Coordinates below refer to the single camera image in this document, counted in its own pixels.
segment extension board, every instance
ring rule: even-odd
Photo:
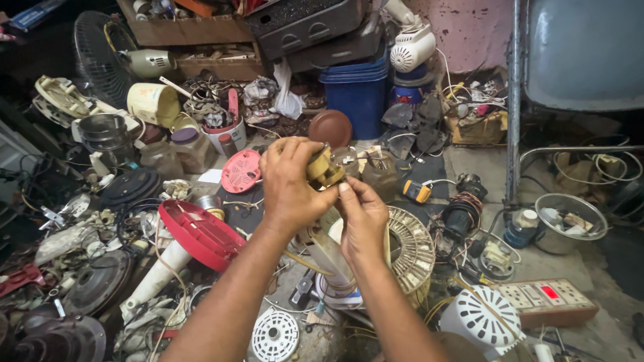
[[[489,286],[519,312],[522,328],[576,327],[592,319],[599,307],[566,278],[514,281]]]

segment black disc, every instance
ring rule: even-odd
[[[157,197],[161,175],[156,169],[143,167],[116,177],[103,190],[100,202],[104,207],[130,204],[149,197]]]

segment red indicator light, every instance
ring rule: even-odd
[[[559,295],[557,294],[557,292],[555,292],[554,289],[550,287],[541,287],[541,290],[544,291],[545,295],[549,296],[550,299],[559,298]]]

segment stainless steel pot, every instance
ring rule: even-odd
[[[569,235],[557,229],[554,225],[544,220],[540,210],[552,208],[559,211],[566,210],[583,218],[593,224],[591,233],[588,236]],[[535,245],[552,254],[569,254],[582,242],[598,240],[608,232],[608,222],[597,208],[581,198],[566,194],[546,194],[535,202],[536,213],[539,219],[546,225],[545,234],[537,240]]]
[[[79,128],[87,146],[103,153],[100,159],[105,166],[117,167],[135,161],[132,137],[120,115],[92,115],[82,119]]]

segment yellow tool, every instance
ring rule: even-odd
[[[423,186],[416,181],[407,180],[402,189],[402,194],[407,198],[410,198],[419,204],[424,204],[427,199],[430,198],[431,189],[427,186]]]

